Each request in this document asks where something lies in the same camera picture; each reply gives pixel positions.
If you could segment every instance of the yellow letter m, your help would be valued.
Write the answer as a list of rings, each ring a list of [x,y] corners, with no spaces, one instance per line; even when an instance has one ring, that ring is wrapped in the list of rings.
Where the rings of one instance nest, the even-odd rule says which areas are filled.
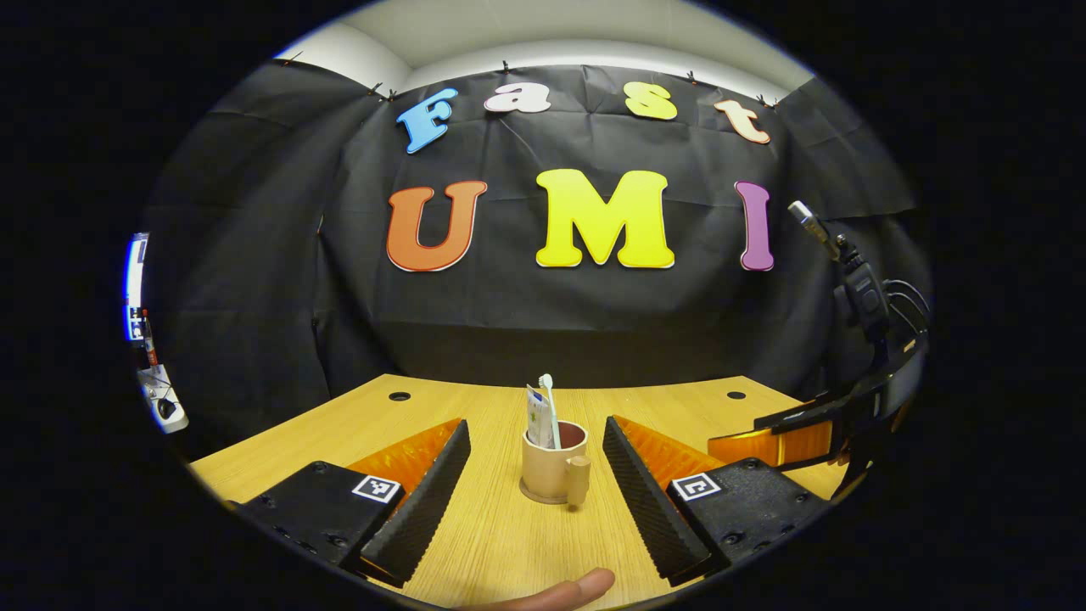
[[[547,191],[546,245],[535,253],[543,267],[576,267],[581,251],[573,245],[573,225],[597,265],[610,256],[626,227],[618,260],[627,267],[670,267],[674,252],[664,234],[661,195],[668,179],[655,171],[627,171],[605,203],[579,169],[550,169],[535,181]]]

